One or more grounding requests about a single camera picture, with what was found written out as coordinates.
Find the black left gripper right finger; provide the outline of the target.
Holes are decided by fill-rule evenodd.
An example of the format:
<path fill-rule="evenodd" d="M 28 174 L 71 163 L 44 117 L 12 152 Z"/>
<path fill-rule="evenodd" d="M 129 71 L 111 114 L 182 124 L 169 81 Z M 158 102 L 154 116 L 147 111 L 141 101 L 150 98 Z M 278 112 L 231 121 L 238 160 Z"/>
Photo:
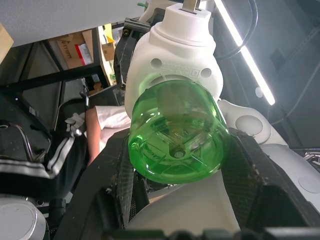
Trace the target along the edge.
<path fill-rule="evenodd" d="M 241 229 L 319 227 L 320 215 L 252 136 L 230 129 L 224 187 Z"/>

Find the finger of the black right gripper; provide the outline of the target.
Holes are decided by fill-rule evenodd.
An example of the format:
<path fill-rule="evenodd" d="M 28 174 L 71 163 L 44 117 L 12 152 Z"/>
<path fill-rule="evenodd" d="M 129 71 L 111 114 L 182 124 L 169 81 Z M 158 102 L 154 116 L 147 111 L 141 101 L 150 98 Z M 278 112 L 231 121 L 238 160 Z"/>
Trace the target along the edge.
<path fill-rule="evenodd" d="M 113 69 L 117 89 L 114 96 L 118 106 L 124 105 L 128 71 L 138 40 L 139 38 L 132 35 L 122 36 L 115 48 Z"/>

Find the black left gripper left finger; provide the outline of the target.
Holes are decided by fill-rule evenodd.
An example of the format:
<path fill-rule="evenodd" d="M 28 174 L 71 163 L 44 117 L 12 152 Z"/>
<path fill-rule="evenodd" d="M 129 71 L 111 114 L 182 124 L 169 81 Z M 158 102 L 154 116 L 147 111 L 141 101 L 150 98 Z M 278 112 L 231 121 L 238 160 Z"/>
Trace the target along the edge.
<path fill-rule="evenodd" d="M 117 132 L 83 172 L 55 233 L 56 240 L 149 240 L 127 230 L 134 188 L 128 130 Z"/>

